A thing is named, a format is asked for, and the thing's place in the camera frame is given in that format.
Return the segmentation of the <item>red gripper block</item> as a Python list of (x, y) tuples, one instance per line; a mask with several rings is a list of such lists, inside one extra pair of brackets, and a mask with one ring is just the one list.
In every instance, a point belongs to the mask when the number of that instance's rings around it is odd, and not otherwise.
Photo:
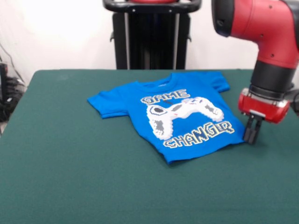
[(238, 99), (238, 109), (249, 115), (245, 127), (243, 140), (255, 144), (263, 119), (267, 122), (278, 124), (288, 113), (290, 102), (288, 100), (276, 101), (259, 97), (244, 88)]

